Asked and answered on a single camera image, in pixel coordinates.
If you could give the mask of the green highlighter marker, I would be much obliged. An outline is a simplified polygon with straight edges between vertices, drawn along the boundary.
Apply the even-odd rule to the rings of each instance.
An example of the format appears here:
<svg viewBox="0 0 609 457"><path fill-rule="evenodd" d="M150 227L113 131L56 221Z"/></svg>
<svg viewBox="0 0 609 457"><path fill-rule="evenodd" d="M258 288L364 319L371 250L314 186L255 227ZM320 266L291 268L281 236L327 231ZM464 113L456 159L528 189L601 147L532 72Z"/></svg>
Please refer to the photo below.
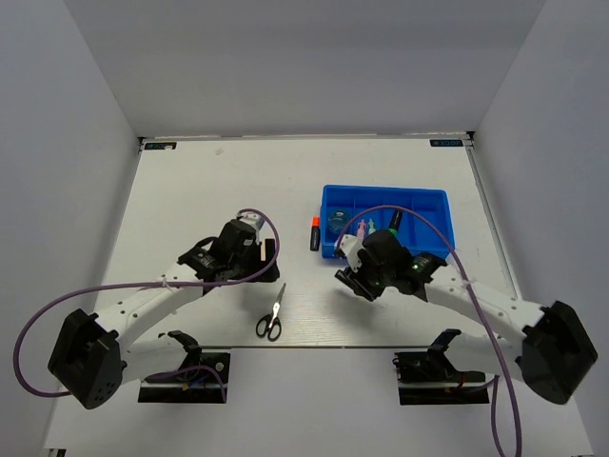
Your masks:
<svg viewBox="0 0 609 457"><path fill-rule="evenodd" d="M388 230L395 237L399 236L399 231L400 231L402 219L403 219L403 212L401 210L399 210L399 209L395 209L393 214L392 214L392 217L390 219L389 225L388 225Z"/></svg>

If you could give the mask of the pink translucent glue bottle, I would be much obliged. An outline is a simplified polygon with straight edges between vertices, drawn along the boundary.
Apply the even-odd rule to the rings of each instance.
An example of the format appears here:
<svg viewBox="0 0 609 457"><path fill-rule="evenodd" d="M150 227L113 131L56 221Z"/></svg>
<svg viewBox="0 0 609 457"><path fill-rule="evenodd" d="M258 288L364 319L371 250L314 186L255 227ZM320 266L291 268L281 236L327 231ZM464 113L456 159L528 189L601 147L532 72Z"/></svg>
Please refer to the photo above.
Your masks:
<svg viewBox="0 0 609 457"><path fill-rule="evenodd" d="M362 219L359 223L358 223L358 227L357 227L357 238L362 242L364 237L366 236L366 231L367 231L367 223L364 219Z"/></svg>

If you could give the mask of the orange highlighter marker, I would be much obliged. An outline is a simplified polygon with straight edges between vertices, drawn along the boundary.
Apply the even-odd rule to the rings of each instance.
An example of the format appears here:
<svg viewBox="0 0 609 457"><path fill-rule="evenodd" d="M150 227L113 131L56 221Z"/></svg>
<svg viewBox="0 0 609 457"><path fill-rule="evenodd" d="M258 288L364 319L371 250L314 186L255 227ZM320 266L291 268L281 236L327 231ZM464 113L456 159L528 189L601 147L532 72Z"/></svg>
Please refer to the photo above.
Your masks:
<svg viewBox="0 0 609 457"><path fill-rule="evenodd" d="M311 251L318 251L321 244L321 218L314 216L311 222L310 238L309 238L309 249Z"/></svg>

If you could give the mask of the blue compartment tray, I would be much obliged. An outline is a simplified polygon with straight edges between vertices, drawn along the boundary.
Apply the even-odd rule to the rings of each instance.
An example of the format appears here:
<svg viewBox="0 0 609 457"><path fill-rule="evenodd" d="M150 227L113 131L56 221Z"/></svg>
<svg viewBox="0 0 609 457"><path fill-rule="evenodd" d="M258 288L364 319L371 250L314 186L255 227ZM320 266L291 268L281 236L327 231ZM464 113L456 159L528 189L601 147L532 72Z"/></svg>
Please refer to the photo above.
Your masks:
<svg viewBox="0 0 609 457"><path fill-rule="evenodd" d="M400 243L411 253L431 252L439 257L449 255L456 246L448 197L442 189L413 189L351 185L326 185L320 208L321 255L333 259L338 237L327 237L326 216L330 208L346 208L354 223L348 233L356 235L358 223L369 218L376 228L388 229L394 207L408 209L403 215Z"/></svg>

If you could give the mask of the black handled scissors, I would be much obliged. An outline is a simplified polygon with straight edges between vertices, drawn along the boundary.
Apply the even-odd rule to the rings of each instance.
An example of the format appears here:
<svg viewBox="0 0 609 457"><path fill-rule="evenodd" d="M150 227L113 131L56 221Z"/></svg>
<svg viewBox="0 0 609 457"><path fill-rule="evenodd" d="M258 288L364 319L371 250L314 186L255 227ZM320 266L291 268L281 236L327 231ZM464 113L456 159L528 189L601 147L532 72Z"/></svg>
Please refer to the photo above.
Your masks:
<svg viewBox="0 0 609 457"><path fill-rule="evenodd" d="M276 342L281 337L282 323L279 318L279 311L284 298L285 289L286 283L283 283L271 307L271 311L261 317L257 322L255 331L258 338L266 338L269 342Z"/></svg>

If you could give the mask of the green translucent glue bottle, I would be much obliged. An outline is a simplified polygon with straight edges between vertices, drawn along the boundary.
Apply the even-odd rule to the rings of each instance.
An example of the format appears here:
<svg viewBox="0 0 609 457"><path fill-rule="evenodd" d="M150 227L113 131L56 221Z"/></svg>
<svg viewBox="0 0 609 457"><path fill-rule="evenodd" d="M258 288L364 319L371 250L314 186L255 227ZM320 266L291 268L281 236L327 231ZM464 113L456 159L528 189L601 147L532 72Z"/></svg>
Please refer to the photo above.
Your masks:
<svg viewBox="0 0 609 457"><path fill-rule="evenodd" d="M368 219L367 222L367 235L371 235L377 230L375 221L372 218Z"/></svg>

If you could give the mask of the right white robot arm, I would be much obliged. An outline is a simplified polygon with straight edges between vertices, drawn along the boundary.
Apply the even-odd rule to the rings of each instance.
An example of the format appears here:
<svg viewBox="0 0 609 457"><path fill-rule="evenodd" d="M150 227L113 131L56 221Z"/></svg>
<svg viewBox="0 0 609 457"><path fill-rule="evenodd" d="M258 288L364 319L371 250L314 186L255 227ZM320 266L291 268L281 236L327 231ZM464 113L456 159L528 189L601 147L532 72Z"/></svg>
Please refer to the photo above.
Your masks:
<svg viewBox="0 0 609 457"><path fill-rule="evenodd" d="M345 235L335 251L347 262L336 278L369 302L394 288L489 325L490 334L449 328L423 350L397 353L394 363L406 384L458 383L470 372L508 373L542 399L564 405L599 358L569 305L543 306L468 282L443 258L411 253L387 229L363 240Z"/></svg>

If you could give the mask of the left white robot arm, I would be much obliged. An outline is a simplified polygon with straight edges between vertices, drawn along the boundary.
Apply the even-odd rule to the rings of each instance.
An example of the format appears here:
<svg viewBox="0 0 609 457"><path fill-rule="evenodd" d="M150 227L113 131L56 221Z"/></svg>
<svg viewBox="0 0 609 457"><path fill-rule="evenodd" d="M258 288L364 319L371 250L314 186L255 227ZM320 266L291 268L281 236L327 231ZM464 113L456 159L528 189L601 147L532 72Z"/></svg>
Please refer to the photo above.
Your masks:
<svg viewBox="0 0 609 457"><path fill-rule="evenodd" d="M205 363L194 337L181 330L162 331L148 342L142 337L214 289L277 281L279 238L260 236L271 224L259 211L244 209L128 298L92 313L75 310L61 327L49 371L86 409L100 407L133 380L220 385L219 370Z"/></svg>

